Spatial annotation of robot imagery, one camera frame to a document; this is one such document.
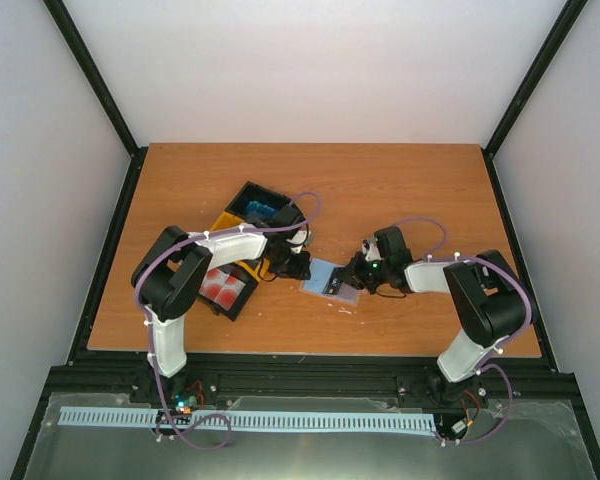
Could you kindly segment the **black VIP card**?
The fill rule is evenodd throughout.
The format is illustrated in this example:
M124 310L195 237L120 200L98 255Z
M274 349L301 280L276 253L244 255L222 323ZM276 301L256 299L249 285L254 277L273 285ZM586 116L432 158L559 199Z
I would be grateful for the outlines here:
M323 294L337 296L342 288L344 278L344 268L334 268L329 276L328 281L323 289Z

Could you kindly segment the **pink leather card holder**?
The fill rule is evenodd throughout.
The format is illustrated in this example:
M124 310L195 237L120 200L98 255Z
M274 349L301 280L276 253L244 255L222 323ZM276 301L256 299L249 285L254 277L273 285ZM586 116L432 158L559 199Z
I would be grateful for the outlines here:
M336 279L335 274L340 268L341 265L313 258L310 262L310 278L301 282L300 291L325 298L331 303L356 306L360 291Z

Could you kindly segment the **three-compartment card bin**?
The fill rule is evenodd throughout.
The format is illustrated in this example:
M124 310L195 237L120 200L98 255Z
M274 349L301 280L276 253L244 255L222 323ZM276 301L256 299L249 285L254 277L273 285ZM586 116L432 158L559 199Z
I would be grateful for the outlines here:
M279 210L274 218L247 217L245 207L251 200ZM291 239L299 230L309 230L305 217L292 199L247 182L223 210L211 230L220 234L203 244L212 253L210 269L222 270L246 283L231 309L225 310L203 298L216 315L231 321L238 318L257 287L280 278L268 272L267 246Z

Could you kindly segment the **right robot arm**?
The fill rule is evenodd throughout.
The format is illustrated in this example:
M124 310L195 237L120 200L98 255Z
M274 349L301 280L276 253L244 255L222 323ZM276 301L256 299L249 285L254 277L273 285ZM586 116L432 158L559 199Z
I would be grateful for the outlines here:
M460 331L437 359L447 384L482 372L492 355L502 354L507 343L531 326L537 312L535 301L499 251L456 253L449 259L428 254L416 260L397 225L365 239L346 266L333 270L324 292L335 295L344 285L370 294L384 285L403 296L448 294Z

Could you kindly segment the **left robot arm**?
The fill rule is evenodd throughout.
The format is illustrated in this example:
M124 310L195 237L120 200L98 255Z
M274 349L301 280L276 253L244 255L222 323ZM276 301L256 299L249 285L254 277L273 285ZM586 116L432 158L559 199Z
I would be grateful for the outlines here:
M181 400L188 378L184 324L208 272L246 260L260 260L273 247L285 249L288 259L302 253L294 241L313 218L295 206L283 206L272 218L241 220L235 226L186 232L170 226L156 239L131 276L133 298L145 315L147 360L157 372L152 388L166 402Z

